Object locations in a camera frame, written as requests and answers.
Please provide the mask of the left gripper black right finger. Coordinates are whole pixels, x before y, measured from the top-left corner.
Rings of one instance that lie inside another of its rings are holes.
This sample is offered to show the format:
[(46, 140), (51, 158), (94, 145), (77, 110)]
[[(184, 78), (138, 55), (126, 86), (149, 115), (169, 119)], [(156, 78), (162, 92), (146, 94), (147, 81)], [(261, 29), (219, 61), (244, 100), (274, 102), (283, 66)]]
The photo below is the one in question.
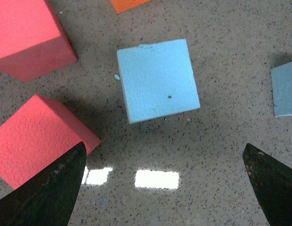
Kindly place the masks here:
[(268, 223), (292, 226), (292, 169), (250, 143), (243, 162)]

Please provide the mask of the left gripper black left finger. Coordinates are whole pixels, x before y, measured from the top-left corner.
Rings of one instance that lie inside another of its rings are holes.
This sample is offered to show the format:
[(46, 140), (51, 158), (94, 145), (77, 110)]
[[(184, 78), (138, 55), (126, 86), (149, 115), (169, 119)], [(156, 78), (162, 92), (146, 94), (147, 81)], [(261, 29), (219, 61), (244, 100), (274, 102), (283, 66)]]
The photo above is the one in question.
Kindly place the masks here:
[(66, 226), (86, 165), (79, 142), (19, 188), (0, 199), (0, 226)]

